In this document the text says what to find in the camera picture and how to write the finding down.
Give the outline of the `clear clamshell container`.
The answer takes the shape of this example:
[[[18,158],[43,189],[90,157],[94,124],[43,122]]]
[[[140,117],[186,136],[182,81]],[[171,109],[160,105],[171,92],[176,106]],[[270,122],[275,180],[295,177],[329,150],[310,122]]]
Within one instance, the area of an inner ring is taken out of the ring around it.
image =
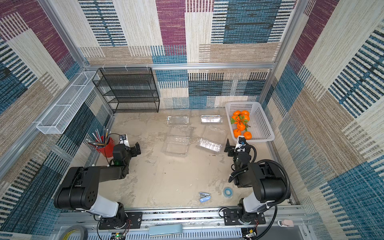
[[[202,124],[221,124],[223,117],[220,115],[201,115]]]
[[[184,158],[189,153],[194,128],[188,126],[170,126],[162,152],[168,156]]]
[[[189,121],[188,116],[167,116],[168,125],[188,125]]]
[[[212,153],[219,153],[225,145],[227,131],[215,126],[205,127],[203,135],[198,139],[196,147]]]

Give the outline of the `clear clamshell container back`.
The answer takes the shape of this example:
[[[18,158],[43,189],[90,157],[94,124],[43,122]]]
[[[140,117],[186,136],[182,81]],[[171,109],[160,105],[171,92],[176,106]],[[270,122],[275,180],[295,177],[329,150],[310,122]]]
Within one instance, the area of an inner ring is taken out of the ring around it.
[[[202,124],[221,124],[223,117],[220,115],[201,115]]]

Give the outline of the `white plastic perforated basket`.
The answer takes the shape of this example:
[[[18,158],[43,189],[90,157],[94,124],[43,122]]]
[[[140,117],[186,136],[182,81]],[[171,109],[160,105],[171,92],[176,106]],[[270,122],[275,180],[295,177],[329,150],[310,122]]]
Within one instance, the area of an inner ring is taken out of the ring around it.
[[[250,120],[247,123],[243,122],[247,125],[247,130],[242,131],[242,134],[244,132],[252,134],[253,138],[247,140],[249,143],[271,142],[275,139],[271,124],[260,103],[250,101],[228,102],[225,104],[225,109],[233,140],[237,140],[233,134],[233,130],[237,129],[237,124],[231,124],[230,119],[235,111],[248,111],[250,113]]]

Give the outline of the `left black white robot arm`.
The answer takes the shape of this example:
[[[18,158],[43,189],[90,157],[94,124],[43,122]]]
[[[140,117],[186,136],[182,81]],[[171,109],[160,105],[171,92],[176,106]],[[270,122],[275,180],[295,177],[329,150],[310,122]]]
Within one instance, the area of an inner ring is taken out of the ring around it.
[[[133,157],[141,154],[139,143],[133,147],[118,144],[113,148],[113,164],[109,167],[72,167],[57,190],[54,206],[57,209],[77,210],[100,216],[108,229],[121,229],[129,222],[124,205],[99,194],[99,183],[121,180],[129,174]]]

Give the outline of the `clear clamshell container front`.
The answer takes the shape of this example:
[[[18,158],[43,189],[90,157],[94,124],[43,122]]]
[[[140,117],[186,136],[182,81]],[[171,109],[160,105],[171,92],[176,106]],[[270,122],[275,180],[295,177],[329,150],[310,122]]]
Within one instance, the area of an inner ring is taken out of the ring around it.
[[[188,126],[170,126],[162,152],[168,156],[184,158],[189,153],[194,128]]]

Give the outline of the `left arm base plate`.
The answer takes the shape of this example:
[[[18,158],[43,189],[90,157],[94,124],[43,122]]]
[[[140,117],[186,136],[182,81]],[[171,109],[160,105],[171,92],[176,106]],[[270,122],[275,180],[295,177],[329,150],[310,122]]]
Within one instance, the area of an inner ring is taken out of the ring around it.
[[[98,230],[139,229],[142,224],[143,212],[126,212],[123,217],[102,218]]]

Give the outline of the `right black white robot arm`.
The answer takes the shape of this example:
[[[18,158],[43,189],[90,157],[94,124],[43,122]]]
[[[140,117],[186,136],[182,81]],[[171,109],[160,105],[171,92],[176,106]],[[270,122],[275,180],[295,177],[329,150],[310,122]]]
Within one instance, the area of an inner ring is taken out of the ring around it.
[[[290,180],[284,167],[273,160],[256,161],[256,148],[238,137],[235,146],[226,142],[224,152],[233,158],[229,183],[238,188],[252,188],[234,209],[222,209],[226,226],[263,225],[264,212],[290,198]]]

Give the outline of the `orange pair with leaves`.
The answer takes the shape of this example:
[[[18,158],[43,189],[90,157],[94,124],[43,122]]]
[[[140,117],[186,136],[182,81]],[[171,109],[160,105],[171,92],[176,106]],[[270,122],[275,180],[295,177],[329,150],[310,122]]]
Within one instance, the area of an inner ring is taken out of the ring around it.
[[[243,122],[247,123],[250,120],[250,113],[248,111],[242,111],[240,118]]]

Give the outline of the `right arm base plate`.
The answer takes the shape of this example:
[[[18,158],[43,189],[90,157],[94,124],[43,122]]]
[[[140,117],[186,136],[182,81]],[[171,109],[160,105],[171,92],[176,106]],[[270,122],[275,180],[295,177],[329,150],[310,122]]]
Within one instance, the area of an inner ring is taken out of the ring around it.
[[[240,210],[237,209],[223,209],[221,212],[226,226],[266,224],[266,219],[262,214],[240,213]]]

